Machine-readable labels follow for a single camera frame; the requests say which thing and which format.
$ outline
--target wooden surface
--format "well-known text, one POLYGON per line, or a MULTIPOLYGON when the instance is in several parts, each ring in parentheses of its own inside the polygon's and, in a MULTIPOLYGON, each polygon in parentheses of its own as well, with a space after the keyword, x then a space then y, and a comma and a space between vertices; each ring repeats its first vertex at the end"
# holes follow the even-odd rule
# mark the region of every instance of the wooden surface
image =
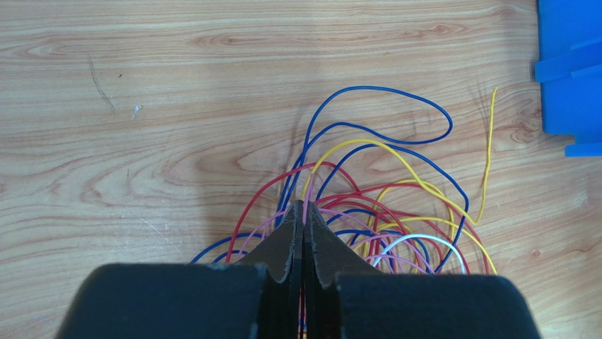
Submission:
MULTIPOLYGON (((228 235, 292 165, 319 103, 358 84, 451 113, 450 137, 413 149, 456 177, 474 215, 500 87, 477 231, 545 338, 602 335, 602 159, 564 158, 572 139, 541 131, 535 1, 9 0, 0 18, 0 337, 51 338, 99 265, 186 262, 228 235)), ((343 96, 317 128, 339 120, 408 140, 445 128, 425 105, 378 93, 343 96)), ((335 130, 309 159, 358 135, 335 130)), ((378 150, 347 170, 364 185, 408 176, 378 150)), ((390 199, 437 205, 409 189, 390 199)))

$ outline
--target blue container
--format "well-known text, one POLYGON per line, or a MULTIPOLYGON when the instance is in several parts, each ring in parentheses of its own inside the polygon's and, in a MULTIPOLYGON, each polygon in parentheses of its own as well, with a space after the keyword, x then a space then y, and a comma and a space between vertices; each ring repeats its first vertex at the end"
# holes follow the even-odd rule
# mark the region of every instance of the blue container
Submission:
POLYGON ((539 0, 543 130, 572 134, 567 157, 602 155, 602 0, 539 0))

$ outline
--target wood grain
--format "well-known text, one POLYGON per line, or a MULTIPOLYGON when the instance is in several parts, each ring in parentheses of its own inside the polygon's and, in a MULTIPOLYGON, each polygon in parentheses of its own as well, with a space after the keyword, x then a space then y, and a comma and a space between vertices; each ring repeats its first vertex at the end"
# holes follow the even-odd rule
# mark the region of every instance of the wood grain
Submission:
MULTIPOLYGON (((292 165, 319 103, 357 84, 451 112, 448 139, 413 149, 474 206, 500 87, 478 232, 545 338, 602 335, 602 159, 564 158, 571 138, 541 130, 535 1, 8 0, 0 13, 0 337, 51 338, 99 265, 185 262, 229 234, 292 165)), ((378 93, 344 95, 317 128, 339 120, 410 140, 445 128, 424 105, 378 93)), ((309 158, 354 136, 334 131, 309 158)), ((348 171, 361 184, 407 176, 377 150, 348 171)), ((436 205, 417 191, 390 199, 436 205)))

